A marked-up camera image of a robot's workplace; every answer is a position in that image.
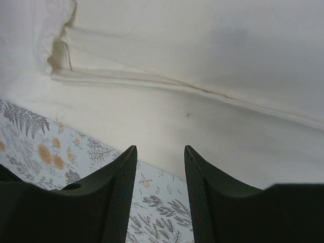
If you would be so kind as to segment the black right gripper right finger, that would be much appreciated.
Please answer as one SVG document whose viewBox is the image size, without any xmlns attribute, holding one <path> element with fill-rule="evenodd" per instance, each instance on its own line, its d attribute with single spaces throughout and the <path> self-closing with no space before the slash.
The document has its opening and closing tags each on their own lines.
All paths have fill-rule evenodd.
<svg viewBox="0 0 324 243">
<path fill-rule="evenodd" d="M 184 149 L 195 242 L 323 242 L 323 185 L 259 189 Z"/>
</svg>

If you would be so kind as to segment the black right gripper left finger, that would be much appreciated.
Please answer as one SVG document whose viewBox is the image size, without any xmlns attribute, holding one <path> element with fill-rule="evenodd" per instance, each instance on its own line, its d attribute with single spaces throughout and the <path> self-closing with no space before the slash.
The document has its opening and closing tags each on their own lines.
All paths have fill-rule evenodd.
<svg viewBox="0 0 324 243">
<path fill-rule="evenodd" d="M 1 167 L 1 242 L 125 242 L 137 148 L 57 190 Z"/>
</svg>

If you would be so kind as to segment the cream white t shirt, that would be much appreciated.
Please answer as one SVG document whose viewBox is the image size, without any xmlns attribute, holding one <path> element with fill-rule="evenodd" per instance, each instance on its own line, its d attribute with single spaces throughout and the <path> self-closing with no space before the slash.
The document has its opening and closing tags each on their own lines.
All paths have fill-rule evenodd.
<svg viewBox="0 0 324 243">
<path fill-rule="evenodd" d="M 1 1 L 1 98 L 184 176 L 323 182 L 323 1 Z"/>
</svg>

